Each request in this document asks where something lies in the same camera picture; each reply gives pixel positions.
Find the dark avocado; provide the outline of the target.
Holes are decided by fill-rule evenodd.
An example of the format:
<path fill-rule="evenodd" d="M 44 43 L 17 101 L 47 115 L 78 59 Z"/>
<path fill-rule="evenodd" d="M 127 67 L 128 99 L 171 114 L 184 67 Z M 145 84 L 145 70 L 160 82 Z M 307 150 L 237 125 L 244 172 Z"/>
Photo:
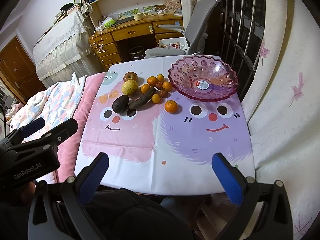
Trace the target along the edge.
<path fill-rule="evenodd" d="M 129 96 L 122 95 L 113 102 L 112 109 L 114 113 L 120 114 L 127 109 L 128 105 L 129 105 Z"/>

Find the overripe dark banana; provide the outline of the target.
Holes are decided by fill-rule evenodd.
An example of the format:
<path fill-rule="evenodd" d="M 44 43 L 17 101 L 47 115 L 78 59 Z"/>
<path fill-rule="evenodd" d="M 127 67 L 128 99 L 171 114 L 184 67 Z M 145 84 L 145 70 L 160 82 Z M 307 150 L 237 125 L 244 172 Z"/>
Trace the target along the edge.
<path fill-rule="evenodd" d="M 129 104 L 129 109 L 139 109 L 139 107 L 145 105 L 152 99 L 152 96 L 155 94 L 155 92 L 156 89 L 154 87 L 149 88 L 140 98 Z"/>

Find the yellow pear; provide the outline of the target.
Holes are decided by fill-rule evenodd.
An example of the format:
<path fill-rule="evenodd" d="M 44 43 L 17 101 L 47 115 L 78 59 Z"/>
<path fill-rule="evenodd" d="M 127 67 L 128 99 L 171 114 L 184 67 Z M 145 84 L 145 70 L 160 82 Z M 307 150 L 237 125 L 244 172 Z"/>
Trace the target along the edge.
<path fill-rule="evenodd" d="M 138 91 L 138 82 L 135 80 L 127 80 L 121 87 L 121 91 L 124 95 L 133 97 Z"/>

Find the large orange tangerine front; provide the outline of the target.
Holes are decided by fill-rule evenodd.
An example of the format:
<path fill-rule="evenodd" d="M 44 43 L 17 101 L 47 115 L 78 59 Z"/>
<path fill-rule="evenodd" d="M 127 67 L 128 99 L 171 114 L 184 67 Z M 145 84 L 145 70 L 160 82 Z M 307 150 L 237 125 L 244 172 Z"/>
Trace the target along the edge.
<path fill-rule="evenodd" d="M 169 100 L 165 103 L 164 109 L 168 113 L 175 113 L 178 110 L 178 104 L 174 100 Z"/>

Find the red apple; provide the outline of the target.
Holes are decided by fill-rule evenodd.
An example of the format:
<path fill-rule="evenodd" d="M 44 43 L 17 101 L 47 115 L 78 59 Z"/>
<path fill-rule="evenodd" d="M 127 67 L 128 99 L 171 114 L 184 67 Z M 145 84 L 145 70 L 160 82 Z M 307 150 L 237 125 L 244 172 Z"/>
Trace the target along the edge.
<path fill-rule="evenodd" d="M 138 81 L 138 75 L 135 72 L 127 72 L 124 76 L 123 76 L 123 81 L 129 81 L 129 80 L 134 80 L 134 81 Z"/>

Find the cartoon printed tablecloth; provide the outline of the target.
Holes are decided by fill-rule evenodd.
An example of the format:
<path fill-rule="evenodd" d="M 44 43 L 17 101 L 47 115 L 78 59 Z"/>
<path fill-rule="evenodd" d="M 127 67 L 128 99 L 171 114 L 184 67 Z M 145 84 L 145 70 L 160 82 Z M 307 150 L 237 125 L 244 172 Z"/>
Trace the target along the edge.
<path fill-rule="evenodd" d="M 254 160 L 247 122 L 236 94 L 219 102 L 201 102 L 173 90 L 169 100 L 148 102 L 117 114 L 113 102 L 122 94 L 123 77 L 138 75 L 140 84 L 157 74 L 168 75 L 182 56 L 160 57 L 112 65 L 93 102 L 82 134 L 75 172 L 101 152 L 109 157 L 104 186 L 137 193 L 192 196 L 223 191 L 212 171 L 212 157 L 222 153 L 244 176 L 254 176 Z"/>

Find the white butterfly curtain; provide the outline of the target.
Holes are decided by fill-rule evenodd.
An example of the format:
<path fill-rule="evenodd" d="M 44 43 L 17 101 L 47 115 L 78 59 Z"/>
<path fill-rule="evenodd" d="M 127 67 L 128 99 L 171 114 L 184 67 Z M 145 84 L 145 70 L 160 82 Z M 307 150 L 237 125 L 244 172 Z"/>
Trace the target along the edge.
<path fill-rule="evenodd" d="M 242 101 L 256 178 L 283 181 L 293 237 L 319 213 L 319 26 L 302 0 L 265 0 L 254 80 Z"/>

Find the white lace covered cabinet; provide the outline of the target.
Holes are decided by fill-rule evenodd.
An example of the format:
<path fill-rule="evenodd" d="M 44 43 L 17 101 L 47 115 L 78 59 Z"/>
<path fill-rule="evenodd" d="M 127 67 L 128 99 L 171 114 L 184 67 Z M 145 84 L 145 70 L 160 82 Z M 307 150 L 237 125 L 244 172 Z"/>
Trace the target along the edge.
<path fill-rule="evenodd" d="M 80 10 L 72 12 L 43 35 L 33 48 L 36 74 L 46 88 L 77 77 L 103 72 L 89 43 L 93 28 Z"/>

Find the brown passion fruit lower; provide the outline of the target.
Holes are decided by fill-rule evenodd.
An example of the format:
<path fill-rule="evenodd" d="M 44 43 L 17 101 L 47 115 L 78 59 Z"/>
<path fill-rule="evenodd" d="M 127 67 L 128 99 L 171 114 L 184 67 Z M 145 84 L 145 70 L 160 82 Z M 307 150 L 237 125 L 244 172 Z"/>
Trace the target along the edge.
<path fill-rule="evenodd" d="M 167 97 L 168 97 L 168 92 L 163 89 L 163 90 L 161 90 L 161 91 L 159 92 L 159 96 L 160 96 L 161 98 L 167 98 Z"/>

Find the small yellow tangerine top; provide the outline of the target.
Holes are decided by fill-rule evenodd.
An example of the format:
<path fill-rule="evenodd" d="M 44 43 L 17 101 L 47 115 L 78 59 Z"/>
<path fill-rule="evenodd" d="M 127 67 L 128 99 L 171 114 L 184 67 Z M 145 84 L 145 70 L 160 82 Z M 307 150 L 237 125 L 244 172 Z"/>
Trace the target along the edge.
<path fill-rule="evenodd" d="M 164 82 L 164 76 L 162 74 L 158 74 L 157 79 L 159 82 Z"/>

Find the black waste bin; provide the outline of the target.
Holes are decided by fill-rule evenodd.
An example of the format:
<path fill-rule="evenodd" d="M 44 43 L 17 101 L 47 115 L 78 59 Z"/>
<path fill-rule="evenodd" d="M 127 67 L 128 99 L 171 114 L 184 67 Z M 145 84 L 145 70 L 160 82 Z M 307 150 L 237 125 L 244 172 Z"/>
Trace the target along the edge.
<path fill-rule="evenodd" d="M 144 59 L 144 47 L 143 46 L 136 46 L 129 50 L 129 54 L 131 56 L 131 60 L 141 60 Z"/>

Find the green tissue pack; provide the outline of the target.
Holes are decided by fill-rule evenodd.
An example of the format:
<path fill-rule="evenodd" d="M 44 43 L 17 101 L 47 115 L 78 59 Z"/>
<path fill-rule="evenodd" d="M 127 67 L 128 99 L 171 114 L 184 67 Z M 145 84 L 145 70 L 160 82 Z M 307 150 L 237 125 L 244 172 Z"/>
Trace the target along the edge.
<path fill-rule="evenodd" d="M 108 29 L 111 26 L 115 25 L 118 20 L 118 17 L 107 16 L 107 18 L 102 21 L 101 25 Z"/>

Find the white storage box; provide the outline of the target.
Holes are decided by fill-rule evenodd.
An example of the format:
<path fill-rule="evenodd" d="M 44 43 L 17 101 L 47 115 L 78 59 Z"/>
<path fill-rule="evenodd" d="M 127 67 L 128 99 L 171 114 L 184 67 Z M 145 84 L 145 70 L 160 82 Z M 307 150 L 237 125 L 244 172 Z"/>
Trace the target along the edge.
<path fill-rule="evenodd" d="M 187 54 L 189 50 L 189 45 L 185 37 L 175 37 L 159 40 L 158 47 L 182 50 L 185 54 Z"/>

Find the metal window grille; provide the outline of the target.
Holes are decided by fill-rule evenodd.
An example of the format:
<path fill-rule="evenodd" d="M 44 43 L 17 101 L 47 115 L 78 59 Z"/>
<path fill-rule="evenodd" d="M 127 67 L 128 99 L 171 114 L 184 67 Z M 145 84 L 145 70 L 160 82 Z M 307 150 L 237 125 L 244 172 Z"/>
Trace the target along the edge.
<path fill-rule="evenodd" d="M 243 100 L 257 71 L 265 29 L 265 0 L 221 0 L 215 9 L 217 44 L 213 51 L 236 72 Z"/>

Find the grey office chair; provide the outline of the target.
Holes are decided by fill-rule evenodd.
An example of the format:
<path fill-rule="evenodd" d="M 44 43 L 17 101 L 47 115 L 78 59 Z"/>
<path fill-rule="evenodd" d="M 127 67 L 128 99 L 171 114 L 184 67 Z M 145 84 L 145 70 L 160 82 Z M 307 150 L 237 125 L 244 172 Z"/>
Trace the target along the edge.
<path fill-rule="evenodd" d="M 182 50 L 172 48 L 152 48 L 145 51 L 146 59 L 154 57 L 167 57 L 167 56 L 187 56 L 202 54 L 205 48 L 206 27 L 211 14 L 215 7 L 221 0 L 201 0 L 196 3 L 193 13 L 187 28 L 184 29 L 181 25 L 176 24 L 161 24 L 158 27 L 165 30 L 172 30 L 182 34 L 182 37 L 187 39 L 189 50 L 185 54 Z"/>

